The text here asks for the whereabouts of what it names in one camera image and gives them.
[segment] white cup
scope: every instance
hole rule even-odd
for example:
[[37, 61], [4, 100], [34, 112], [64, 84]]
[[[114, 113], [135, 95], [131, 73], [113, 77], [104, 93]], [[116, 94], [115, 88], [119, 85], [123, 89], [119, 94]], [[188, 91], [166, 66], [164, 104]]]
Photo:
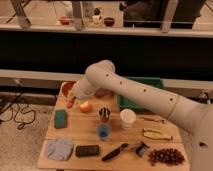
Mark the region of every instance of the white cup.
[[93, 15], [92, 18], [94, 24], [100, 24], [102, 21], [102, 17], [100, 15]]
[[123, 129], [129, 129], [132, 127], [133, 123], [136, 120], [136, 114], [130, 109], [124, 109], [120, 113], [121, 117], [121, 127]]

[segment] bunch of grapes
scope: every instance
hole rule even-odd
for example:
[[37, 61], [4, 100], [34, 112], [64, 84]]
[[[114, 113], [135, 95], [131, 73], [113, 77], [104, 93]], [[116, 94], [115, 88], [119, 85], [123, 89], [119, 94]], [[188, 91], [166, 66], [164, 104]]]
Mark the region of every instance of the bunch of grapes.
[[184, 156], [180, 151], [173, 148], [153, 150], [149, 154], [150, 162], [154, 166], [157, 162], [166, 163], [168, 165], [178, 165], [184, 162]]

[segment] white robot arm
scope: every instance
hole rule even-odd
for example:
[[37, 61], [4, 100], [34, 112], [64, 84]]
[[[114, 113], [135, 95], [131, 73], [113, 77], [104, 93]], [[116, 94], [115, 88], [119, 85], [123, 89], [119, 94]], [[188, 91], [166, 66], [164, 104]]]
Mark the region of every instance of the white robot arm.
[[213, 170], [213, 106], [116, 75], [108, 60], [90, 65], [72, 91], [85, 100], [99, 87], [112, 90], [168, 119], [194, 136], [191, 171]]

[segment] knife handle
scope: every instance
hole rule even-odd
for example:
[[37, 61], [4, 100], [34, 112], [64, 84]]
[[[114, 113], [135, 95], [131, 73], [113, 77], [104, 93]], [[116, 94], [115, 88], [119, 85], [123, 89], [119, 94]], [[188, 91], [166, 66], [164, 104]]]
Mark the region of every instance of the knife handle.
[[108, 153], [107, 155], [105, 155], [103, 158], [102, 158], [102, 161], [107, 161], [117, 155], [119, 155], [121, 152], [120, 150], [120, 147], [114, 149], [113, 151], [111, 151], [110, 153]]

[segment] gray floor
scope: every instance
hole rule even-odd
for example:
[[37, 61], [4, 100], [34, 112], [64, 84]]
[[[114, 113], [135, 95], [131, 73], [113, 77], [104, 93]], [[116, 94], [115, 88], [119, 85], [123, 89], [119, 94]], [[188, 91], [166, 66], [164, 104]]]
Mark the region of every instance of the gray floor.
[[[13, 121], [0, 125], [0, 171], [45, 171], [37, 168], [37, 161], [50, 115], [54, 109], [55, 97], [42, 94], [25, 95], [25, 97], [30, 102], [30, 109], [37, 112], [36, 120], [23, 130], [17, 130], [18, 124]], [[0, 119], [9, 116], [11, 116], [10, 110], [1, 115]], [[28, 115], [21, 118], [31, 119], [31, 117]], [[188, 158], [191, 160], [192, 137], [183, 130], [180, 132]]]

